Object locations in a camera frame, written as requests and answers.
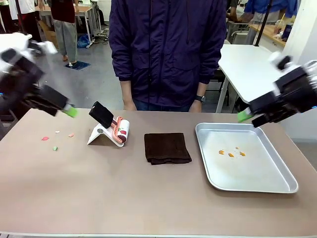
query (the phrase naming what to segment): dark brown folded cloth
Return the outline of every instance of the dark brown folded cloth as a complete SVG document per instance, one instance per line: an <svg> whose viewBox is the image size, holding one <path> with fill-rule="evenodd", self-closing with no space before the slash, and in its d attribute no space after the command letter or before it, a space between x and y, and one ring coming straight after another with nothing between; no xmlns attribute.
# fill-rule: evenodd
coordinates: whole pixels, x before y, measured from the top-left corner
<svg viewBox="0 0 317 238"><path fill-rule="evenodd" d="M192 161L183 133L145 134L145 157L152 165L185 164Z"/></svg>

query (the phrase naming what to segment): wristwatch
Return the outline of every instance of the wristwatch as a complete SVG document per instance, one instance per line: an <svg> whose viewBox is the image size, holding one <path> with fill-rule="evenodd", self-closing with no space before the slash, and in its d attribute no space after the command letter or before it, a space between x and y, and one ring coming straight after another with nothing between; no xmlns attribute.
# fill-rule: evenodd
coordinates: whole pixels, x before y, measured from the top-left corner
<svg viewBox="0 0 317 238"><path fill-rule="evenodd" d="M205 96L202 96L202 97L201 97L201 96L197 96L197 95L196 95L195 100L204 103L204 102L206 101L206 97L205 97Z"/></svg>

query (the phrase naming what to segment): person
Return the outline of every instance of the person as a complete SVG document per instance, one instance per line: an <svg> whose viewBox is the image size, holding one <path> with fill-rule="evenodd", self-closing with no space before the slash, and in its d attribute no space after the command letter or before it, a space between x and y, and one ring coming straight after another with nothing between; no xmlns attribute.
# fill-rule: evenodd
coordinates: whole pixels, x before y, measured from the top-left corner
<svg viewBox="0 0 317 238"><path fill-rule="evenodd" d="M267 5L270 0L249 0L244 12L253 13L254 16L251 20L252 24L261 24L264 20L264 16L267 11ZM293 15L297 14L297 3L298 0L274 0L272 3L271 10L268 14L266 21L267 25L273 25L277 22L279 18L279 13L281 10L285 9L285 16L287 18L292 18ZM246 45L251 45L254 42L257 31L254 29L249 29Z"/></svg>
<svg viewBox="0 0 317 238"><path fill-rule="evenodd" d="M227 12L227 18L230 21L241 22L241 19L237 17L237 6L239 0L227 0L227 10L230 9L230 12Z"/></svg>
<svg viewBox="0 0 317 238"><path fill-rule="evenodd" d="M63 61L69 61L73 66L77 63L77 29L75 9L72 0L49 0L59 51ZM39 0L42 11L45 6ZM75 0L76 13L79 12L78 0Z"/></svg>
<svg viewBox="0 0 317 238"><path fill-rule="evenodd" d="M201 112L226 35L220 0L112 0L109 43L125 110Z"/></svg>
<svg viewBox="0 0 317 238"><path fill-rule="evenodd" d="M22 19L18 16L15 0L9 0L9 8L12 20L19 20L23 24L25 33L31 34L32 39L41 42L41 36L35 17L34 0L19 0Z"/></svg>

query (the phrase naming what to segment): blue mat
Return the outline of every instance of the blue mat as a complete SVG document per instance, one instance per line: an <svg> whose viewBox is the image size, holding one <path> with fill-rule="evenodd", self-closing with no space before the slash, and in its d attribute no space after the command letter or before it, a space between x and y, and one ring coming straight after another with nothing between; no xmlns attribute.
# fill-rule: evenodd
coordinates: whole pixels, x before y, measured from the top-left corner
<svg viewBox="0 0 317 238"><path fill-rule="evenodd" d="M77 61L76 64L74 64L73 66L69 67L69 64L65 65L65 67L67 68L72 68L72 69L75 69L75 70L81 70L83 68L86 68L88 66L90 66L91 64L89 63L85 63L85 62L81 62L81 61Z"/></svg>

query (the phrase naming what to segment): person's hand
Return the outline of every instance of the person's hand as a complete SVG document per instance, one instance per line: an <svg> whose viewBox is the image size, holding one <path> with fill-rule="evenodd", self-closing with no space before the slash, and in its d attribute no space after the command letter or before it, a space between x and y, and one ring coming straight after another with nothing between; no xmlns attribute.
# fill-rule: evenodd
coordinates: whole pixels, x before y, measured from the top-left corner
<svg viewBox="0 0 317 238"><path fill-rule="evenodd" d="M137 107L135 106L134 102L128 101L128 102L123 102L123 109L127 111L136 111Z"/></svg>
<svg viewBox="0 0 317 238"><path fill-rule="evenodd" d="M189 109L190 113L201 113L202 112L202 103L195 100Z"/></svg>
<svg viewBox="0 0 317 238"><path fill-rule="evenodd" d="M45 6L44 6L42 0L39 0L39 9L40 9L41 11L45 10Z"/></svg>

